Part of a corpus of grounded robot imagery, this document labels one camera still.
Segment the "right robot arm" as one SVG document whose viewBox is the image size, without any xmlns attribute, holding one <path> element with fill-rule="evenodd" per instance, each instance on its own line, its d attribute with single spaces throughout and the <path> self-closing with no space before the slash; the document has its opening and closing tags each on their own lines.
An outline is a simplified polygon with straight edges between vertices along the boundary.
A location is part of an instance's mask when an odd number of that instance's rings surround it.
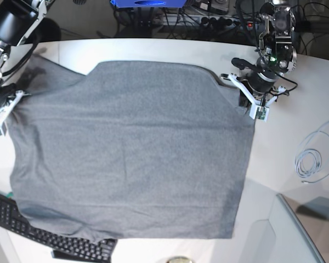
<svg viewBox="0 0 329 263">
<path fill-rule="evenodd" d="M 4 86 L 31 57 L 38 43 L 61 40 L 59 25 L 46 17 L 53 1 L 2 1 L 0 4 L 0 107 L 15 89 Z M 32 44 L 29 51 L 11 69 L 3 72 L 2 67 L 10 58 L 11 47 Z"/>
</svg>

